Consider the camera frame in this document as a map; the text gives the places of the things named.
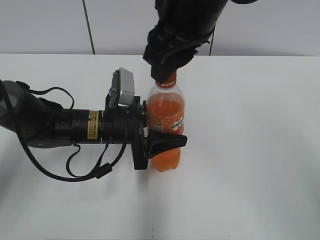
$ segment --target black cable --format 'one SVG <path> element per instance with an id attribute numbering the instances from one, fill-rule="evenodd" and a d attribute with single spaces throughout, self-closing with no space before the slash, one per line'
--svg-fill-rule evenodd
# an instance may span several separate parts
<path id="1" fill-rule="evenodd" d="M 12 107 L 11 101 L 9 99 L 7 90 L 2 82 L 2 80 L 0 79 L 0 94 L 3 97 L 3 100 L 5 102 L 7 111 L 11 117 L 11 120 L 13 122 L 14 128 L 15 128 L 15 133 L 19 139 L 19 142 L 23 148 L 23 150 L 25 151 L 26 155 L 29 157 L 30 161 L 33 163 L 33 165 L 40 171 L 42 172 L 44 175 L 56 179 L 58 181 L 63 181 L 63 182 L 83 182 L 83 181 L 87 181 L 90 179 L 93 179 L 95 176 L 94 175 L 90 175 L 90 176 L 86 176 L 86 177 L 79 177 L 79 178 L 69 178 L 69 177 L 63 177 L 63 176 L 59 176 L 59 175 L 55 175 L 49 171 L 47 171 L 45 168 L 43 168 L 40 163 L 36 160 L 36 158 L 34 157 L 34 155 L 32 154 L 32 152 L 29 149 L 29 146 L 27 145 L 24 136 L 22 134 L 21 128 L 19 123 L 16 121 L 16 116 L 14 113 L 14 109 Z"/>
<path id="2" fill-rule="evenodd" d="M 81 150 L 80 145 L 75 144 L 74 146 L 75 146 L 75 147 L 78 147 L 78 150 L 77 150 L 75 153 L 73 153 L 73 154 L 68 158 L 68 160 L 66 161 L 66 164 L 65 164 L 65 168 L 66 168 L 66 171 L 68 172 L 68 174 L 70 174 L 72 177 L 75 177 L 75 178 L 87 177 L 87 176 L 92 175 L 92 174 L 94 175 L 95 172 L 100 168 L 100 165 L 101 165 L 101 163 L 102 163 L 102 158 L 103 158 L 106 150 L 108 149 L 109 143 L 107 143 L 107 144 L 105 145 L 104 150 L 103 150 L 103 152 L 101 153 L 101 155 L 100 155 L 98 161 L 96 162 L 95 166 L 93 167 L 93 169 L 92 169 L 87 175 L 84 175 L 84 176 L 77 176 L 77 175 L 75 175 L 75 174 L 71 171 L 71 169 L 70 169 L 71 159 L 72 159 L 75 155 L 77 155 L 77 154 L 80 152 L 80 150 Z"/>
<path id="3" fill-rule="evenodd" d="M 101 178 L 103 177 L 105 174 L 109 173 L 108 169 L 112 171 L 112 168 L 119 162 L 119 160 L 121 159 L 121 157 L 123 156 L 125 150 L 126 150 L 126 146 L 127 146 L 127 143 L 128 143 L 128 121 L 127 121 L 127 114 L 124 115 L 125 116 L 125 129 L 124 129 L 124 138 L 123 138 L 123 142 L 122 142 L 122 147 L 120 149 L 120 152 L 119 154 L 116 156 L 115 160 L 112 162 L 112 163 L 106 163 L 102 166 L 101 163 L 102 163 L 102 158 L 109 146 L 109 143 L 107 143 L 105 145 L 105 148 L 103 150 L 103 152 L 101 153 L 96 165 L 94 166 L 94 168 L 91 170 L 91 172 L 89 172 L 87 175 L 84 175 L 84 176 L 77 176 L 75 175 L 71 169 L 70 169 L 70 162 L 71 162 L 71 159 L 77 155 L 80 150 L 81 150 L 81 147 L 80 145 L 78 144 L 75 144 L 74 146 L 75 147 L 78 147 L 78 150 L 76 152 L 74 152 L 66 161 L 66 164 L 65 164 L 65 168 L 66 168 L 66 171 L 72 176 L 72 177 L 75 177 L 75 178 L 82 178 L 82 177 L 87 177 L 91 174 L 93 174 L 96 178 Z"/>
<path id="4" fill-rule="evenodd" d="M 45 94 L 51 92 L 52 90 L 60 90 L 60 91 L 62 91 L 64 93 L 66 93 L 72 99 L 72 104 L 71 104 L 70 109 L 74 108 L 75 99 L 73 98 L 73 96 L 67 90 L 63 89 L 62 87 L 54 86 L 54 87 L 50 87 L 49 89 L 43 90 L 43 91 L 36 91 L 36 90 L 27 89 L 27 91 L 29 93 L 35 94 L 35 95 L 45 95 Z"/>
<path id="5" fill-rule="evenodd" d="M 127 142 L 128 142 L 128 122 L 127 122 L 127 114 L 125 114 L 124 139 L 123 139 L 122 147 L 120 149 L 118 156 L 116 156 L 115 160 L 110 164 L 110 166 L 112 168 L 119 162 L 120 158 L 124 154 L 126 146 L 127 146 Z"/>

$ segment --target plastic bottle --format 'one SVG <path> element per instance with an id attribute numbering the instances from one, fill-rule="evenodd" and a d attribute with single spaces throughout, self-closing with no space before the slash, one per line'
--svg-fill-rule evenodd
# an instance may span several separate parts
<path id="1" fill-rule="evenodd" d="M 162 132 L 182 135 L 184 132 L 185 97 L 176 85 L 175 71 L 163 84 L 155 82 L 147 97 L 148 128 Z M 156 169 L 163 172 L 176 169 L 180 161 L 180 148 L 163 152 L 152 161 Z"/>

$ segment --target bottle label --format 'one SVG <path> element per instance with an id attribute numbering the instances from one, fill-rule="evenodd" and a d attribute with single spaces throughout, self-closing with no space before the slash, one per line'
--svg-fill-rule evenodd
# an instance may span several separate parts
<path id="1" fill-rule="evenodd" d="M 184 111 L 178 116 L 169 119 L 159 119 L 152 115 L 148 115 L 148 127 L 149 129 L 165 134 L 182 135 L 184 132 L 184 120 Z"/>

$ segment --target white tabletop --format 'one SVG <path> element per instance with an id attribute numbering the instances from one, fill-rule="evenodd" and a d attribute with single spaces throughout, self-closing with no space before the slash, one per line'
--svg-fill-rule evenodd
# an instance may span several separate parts
<path id="1" fill-rule="evenodd" d="M 163 173 L 134 170 L 127 147 L 104 178 L 59 182 L 0 128 L 0 239 L 319 239 L 319 66 L 320 57 L 195 57 L 178 71 L 188 143 L 179 167 Z M 119 67 L 134 72 L 145 99 L 154 83 L 140 56 L 0 54 L 2 80 L 63 87 L 78 109 L 104 109 Z M 46 98 L 70 105 L 63 93 Z M 87 173 L 103 148 L 84 146 L 71 167 Z M 32 151 L 67 176 L 75 149 Z"/>

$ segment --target robotic arm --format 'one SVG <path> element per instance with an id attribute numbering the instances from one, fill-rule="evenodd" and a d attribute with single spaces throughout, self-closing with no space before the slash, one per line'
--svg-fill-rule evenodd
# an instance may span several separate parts
<path id="1" fill-rule="evenodd" d="M 232 0 L 249 4 L 256 0 Z M 159 21 L 147 37 L 143 59 L 151 65 L 151 77 L 163 83 L 189 63 L 196 48 L 207 43 L 228 0 L 156 0 Z"/>

